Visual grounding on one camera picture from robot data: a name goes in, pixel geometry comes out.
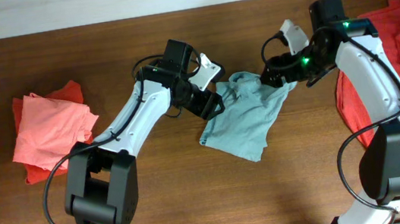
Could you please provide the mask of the light blue t-shirt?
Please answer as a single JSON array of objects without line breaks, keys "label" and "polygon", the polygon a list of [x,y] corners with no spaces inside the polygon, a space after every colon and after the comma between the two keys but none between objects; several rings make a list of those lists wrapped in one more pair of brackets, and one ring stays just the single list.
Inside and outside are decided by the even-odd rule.
[{"label": "light blue t-shirt", "polygon": [[200,144],[239,158],[259,162],[268,147],[266,136],[295,82],[280,88],[260,82],[258,74],[236,72],[218,82],[225,110],[206,123]]}]

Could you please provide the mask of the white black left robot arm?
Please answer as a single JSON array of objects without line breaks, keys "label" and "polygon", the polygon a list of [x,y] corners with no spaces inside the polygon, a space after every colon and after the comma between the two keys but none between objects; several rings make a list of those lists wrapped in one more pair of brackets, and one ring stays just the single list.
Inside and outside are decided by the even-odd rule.
[{"label": "white black left robot arm", "polygon": [[68,160],[65,211],[77,224],[131,224],[138,204],[137,156],[153,126],[170,108],[205,120],[223,112],[219,94],[208,90],[224,69],[202,56],[193,75],[147,65],[131,97],[92,144],[77,143]]}]

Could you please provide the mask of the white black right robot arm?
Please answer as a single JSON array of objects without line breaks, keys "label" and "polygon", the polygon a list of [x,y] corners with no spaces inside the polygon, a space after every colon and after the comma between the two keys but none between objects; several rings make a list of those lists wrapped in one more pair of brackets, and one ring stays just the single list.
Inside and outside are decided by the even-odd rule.
[{"label": "white black right robot arm", "polygon": [[314,85],[334,68],[353,84],[371,124],[354,132],[340,146],[339,177],[344,177],[342,156],[357,136],[374,131],[359,164],[362,191],[345,189],[354,197],[351,208],[332,224],[394,224],[400,211],[400,77],[383,51],[379,33],[366,18],[332,21],[307,37],[300,27],[282,27],[272,36],[289,48],[287,53],[264,58],[263,84],[281,87],[287,82]]}]

